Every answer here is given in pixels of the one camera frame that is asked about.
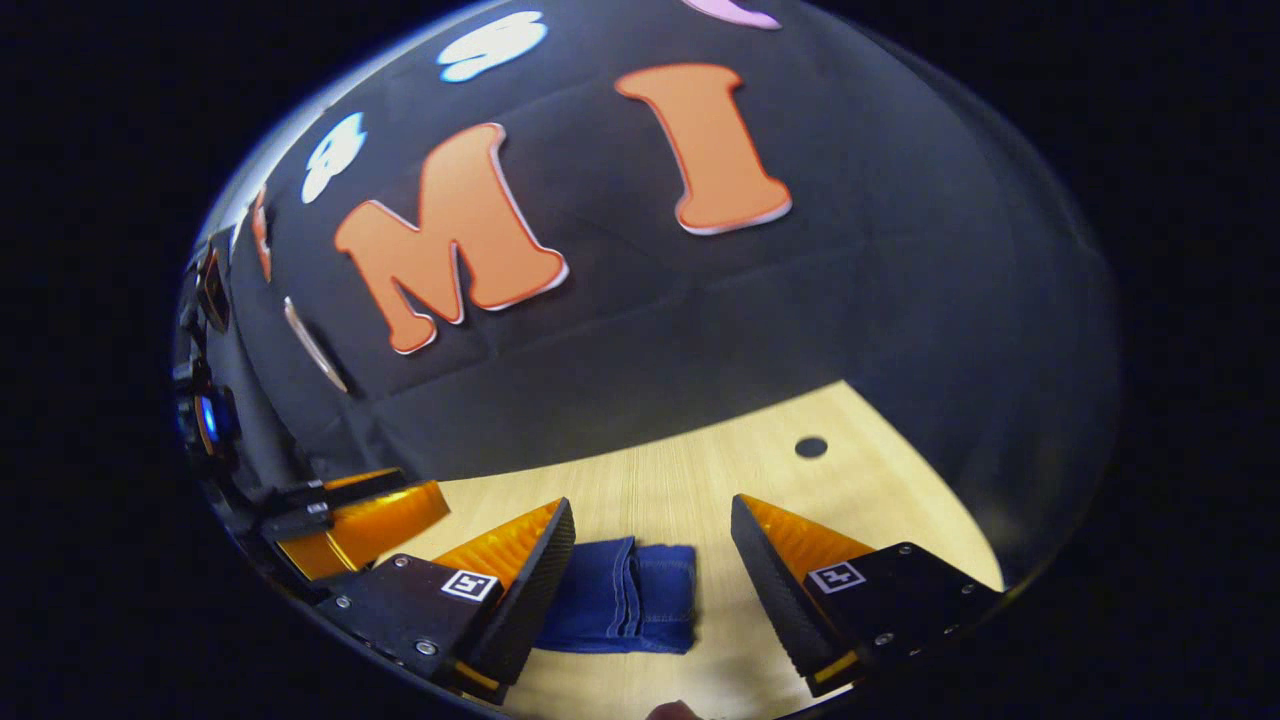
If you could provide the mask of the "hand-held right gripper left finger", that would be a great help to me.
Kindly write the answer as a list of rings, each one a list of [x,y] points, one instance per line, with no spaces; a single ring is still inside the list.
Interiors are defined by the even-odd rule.
[[[502,705],[545,625],[576,541],[557,498],[434,560],[396,553],[315,609],[417,682]]]

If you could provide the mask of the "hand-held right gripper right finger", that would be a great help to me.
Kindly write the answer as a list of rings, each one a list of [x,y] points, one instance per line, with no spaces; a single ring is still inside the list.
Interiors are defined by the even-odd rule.
[[[920,544],[874,550],[749,495],[733,496],[730,532],[815,697],[914,664],[1004,602],[1004,593]]]

